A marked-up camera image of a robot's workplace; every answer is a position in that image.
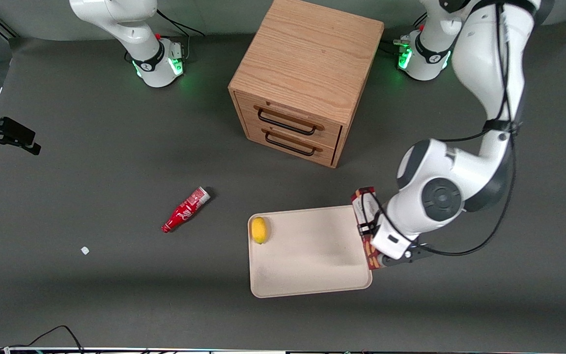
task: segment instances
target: black metal handle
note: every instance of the black metal handle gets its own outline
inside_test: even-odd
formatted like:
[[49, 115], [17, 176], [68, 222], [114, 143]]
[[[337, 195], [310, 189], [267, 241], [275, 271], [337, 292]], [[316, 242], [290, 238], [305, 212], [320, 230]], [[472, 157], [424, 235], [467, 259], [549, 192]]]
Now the black metal handle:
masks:
[[295, 132], [295, 133], [298, 133], [298, 134], [303, 134], [303, 135], [312, 135], [316, 132], [317, 127], [315, 125], [310, 131], [302, 130], [302, 129], [299, 129], [299, 128], [294, 128], [294, 127], [287, 125], [287, 124], [279, 123], [278, 121], [274, 121], [272, 119], [264, 118], [264, 117], [261, 116], [262, 113], [263, 113], [263, 109], [259, 108], [259, 112], [256, 114], [256, 116], [259, 117], [260, 121], [264, 121], [265, 123], [274, 124], [277, 127], [285, 128], [287, 130], [292, 130], [292, 132]]
[[311, 152], [306, 152], [306, 151], [303, 151], [303, 150], [299, 150], [298, 148], [287, 146], [287, 145], [279, 143], [277, 141], [273, 141], [271, 139], [268, 139], [269, 136], [270, 136], [270, 132], [266, 132], [265, 133], [265, 141], [267, 141], [268, 143], [270, 143], [272, 145], [276, 145], [280, 148], [286, 148], [287, 150], [294, 151], [297, 154], [301, 154], [301, 155], [305, 155], [305, 156], [312, 156], [314, 154], [314, 152], [316, 152], [316, 148], [314, 148], [314, 147], [311, 149]]

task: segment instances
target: gray table surface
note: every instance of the gray table surface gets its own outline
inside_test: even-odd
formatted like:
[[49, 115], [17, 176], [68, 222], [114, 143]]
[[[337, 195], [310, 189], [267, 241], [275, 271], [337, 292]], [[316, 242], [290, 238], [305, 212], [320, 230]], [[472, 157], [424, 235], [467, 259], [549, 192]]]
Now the gray table surface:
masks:
[[[484, 114], [451, 69], [416, 82], [378, 54], [340, 167], [309, 163], [243, 135], [226, 86], [250, 39], [195, 39], [162, 89], [117, 41], [14, 43], [0, 116], [43, 150], [0, 150], [0, 345], [65, 324], [87, 347], [566, 352], [566, 24], [525, 52], [518, 179], [494, 242], [380, 269], [364, 291], [271, 299], [250, 293], [250, 215], [345, 205], [368, 185], [387, 200], [411, 144], [477, 132]], [[216, 198], [162, 233], [200, 185]], [[499, 207], [424, 240], [478, 244]]]

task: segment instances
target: yellow lemon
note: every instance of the yellow lemon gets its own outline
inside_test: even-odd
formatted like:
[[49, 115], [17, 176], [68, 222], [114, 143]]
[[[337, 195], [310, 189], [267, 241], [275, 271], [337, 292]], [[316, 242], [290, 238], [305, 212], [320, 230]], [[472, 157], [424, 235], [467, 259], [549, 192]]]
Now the yellow lemon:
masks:
[[268, 238], [268, 228], [265, 226], [265, 220], [262, 217], [252, 219], [250, 223], [250, 235], [258, 244], [263, 244]]

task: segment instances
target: white tray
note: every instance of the white tray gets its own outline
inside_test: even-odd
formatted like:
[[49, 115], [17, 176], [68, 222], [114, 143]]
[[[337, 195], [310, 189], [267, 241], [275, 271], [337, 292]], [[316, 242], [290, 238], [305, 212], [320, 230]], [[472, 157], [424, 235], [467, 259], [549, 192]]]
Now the white tray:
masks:
[[[264, 244], [250, 237], [259, 216], [268, 227]], [[372, 282], [352, 206], [259, 213], [248, 226], [254, 296], [352, 291]]]

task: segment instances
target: wooden box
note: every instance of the wooden box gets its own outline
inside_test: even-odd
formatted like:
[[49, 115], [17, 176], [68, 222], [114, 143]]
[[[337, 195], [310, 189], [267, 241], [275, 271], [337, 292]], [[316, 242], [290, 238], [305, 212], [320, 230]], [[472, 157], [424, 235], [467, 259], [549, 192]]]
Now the wooden box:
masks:
[[384, 29], [274, 0], [228, 89], [251, 141], [335, 168]]

